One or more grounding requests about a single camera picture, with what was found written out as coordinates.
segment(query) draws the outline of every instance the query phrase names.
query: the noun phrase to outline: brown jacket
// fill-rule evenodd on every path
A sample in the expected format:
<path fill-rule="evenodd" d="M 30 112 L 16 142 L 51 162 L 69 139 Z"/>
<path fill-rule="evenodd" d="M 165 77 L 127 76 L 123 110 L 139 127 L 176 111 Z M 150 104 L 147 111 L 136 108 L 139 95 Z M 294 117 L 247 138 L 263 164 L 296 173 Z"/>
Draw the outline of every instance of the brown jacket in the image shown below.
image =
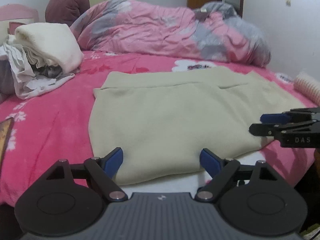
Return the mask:
<path fill-rule="evenodd" d="M 89 0 L 50 0 L 45 10 L 45 20 L 65 23 L 70 27 L 89 8 Z"/>

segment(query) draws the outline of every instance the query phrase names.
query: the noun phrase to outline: pink bedsheet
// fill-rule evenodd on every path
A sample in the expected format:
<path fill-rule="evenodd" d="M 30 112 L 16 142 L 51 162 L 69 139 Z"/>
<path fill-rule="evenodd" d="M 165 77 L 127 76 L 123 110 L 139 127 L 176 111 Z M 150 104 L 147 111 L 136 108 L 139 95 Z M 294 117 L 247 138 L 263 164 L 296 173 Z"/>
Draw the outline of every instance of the pink bedsheet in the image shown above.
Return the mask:
<path fill-rule="evenodd" d="M 0 203 L 14 206 L 21 194 L 58 159 L 81 163 L 93 155 L 88 133 L 94 104 L 92 90 L 101 87 L 111 71 L 167 72 L 186 70 L 189 65 L 214 66 L 212 62 L 139 54 L 113 55 L 90 51 L 84 54 L 80 72 L 62 87 L 25 101 L 12 96 L 0 105 L 0 120 L 10 116 L 15 118 L 0 176 Z M 292 84 L 283 82 L 268 70 L 238 64 L 223 65 L 239 73 L 254 70 L 276 82 L 307 107 L 314 106 L 294 91 Z M 266 160 L 292 185 L 303 177 L 314 161 L 313 149 L 280 148 L 277 141 L 262 151 Z"/>

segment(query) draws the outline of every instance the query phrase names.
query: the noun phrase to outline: circular pad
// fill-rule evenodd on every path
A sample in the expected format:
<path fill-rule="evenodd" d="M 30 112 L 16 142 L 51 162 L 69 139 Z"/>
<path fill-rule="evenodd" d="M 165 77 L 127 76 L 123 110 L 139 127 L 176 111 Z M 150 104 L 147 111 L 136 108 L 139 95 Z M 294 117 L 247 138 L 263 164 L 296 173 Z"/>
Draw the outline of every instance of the circular pad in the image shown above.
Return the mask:
<path fill-rule="evenodd" d="M 59 237 L 92 225 L 102 212 L 102 199 L 92 189 L 76 184 L 68 186 L 27 190 L 15 207 L 21 228 L 40 236 Z"/>
<path fill-rule="evenodd" d="M 231 226 L 255 236 L 282 236 L 297 231 L 307 216 L 303 198 L 276 181 L 235 187 L 220 200 L 220 210 Z"/>

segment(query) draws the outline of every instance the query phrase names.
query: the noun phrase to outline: pink chair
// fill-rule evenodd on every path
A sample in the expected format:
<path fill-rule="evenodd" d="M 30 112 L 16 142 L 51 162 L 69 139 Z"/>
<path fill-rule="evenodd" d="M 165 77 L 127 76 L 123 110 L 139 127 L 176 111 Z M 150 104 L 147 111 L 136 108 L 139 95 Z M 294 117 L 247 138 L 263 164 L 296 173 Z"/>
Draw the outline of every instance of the pink chair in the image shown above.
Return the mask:
<path fill-rule="evenodd" d="M 22 24 L 39 21 L 38 11 L 22 4 L 0 6 L 0 45 Z"/>

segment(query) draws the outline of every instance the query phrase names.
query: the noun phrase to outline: folded clothes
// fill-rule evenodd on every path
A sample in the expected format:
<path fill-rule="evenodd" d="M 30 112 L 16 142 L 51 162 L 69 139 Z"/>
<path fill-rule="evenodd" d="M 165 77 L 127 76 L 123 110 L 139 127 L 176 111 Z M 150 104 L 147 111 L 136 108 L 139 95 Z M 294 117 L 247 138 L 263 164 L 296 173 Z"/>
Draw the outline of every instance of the folded clothes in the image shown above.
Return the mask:
<path fill-rule="evenodd" d="M 89 122 L 95 156 L 124 150 L 116 182 L 134 184 L 200 170 L 199 152 L 220 158 L 261 149 L 271 138 L 248 129 L 265 113 L 304 107 L 278 85 L 252 72 L 225 67 L 187 72 L 112 72 L 100 89 Z"/>
<path fill-rule="evenodd" d="M 28 99 L 50 92 L 74 77 L 75 74 L 62 74 L 58 78 L 48 78 L 34 73 L 25 50 L 17 44 L 13 35 L 4 43 L 11 67 L 15 94 L 21 99 Z"/>
<path fill-rule="evenodd" d="M 83 53 L 68 25 L 32 23 L 15 31 L 16 43 L 26 51 L 30 64 L 37 68 L 60 66 L 64 73 L 74 71 L 82 62 Z"/>

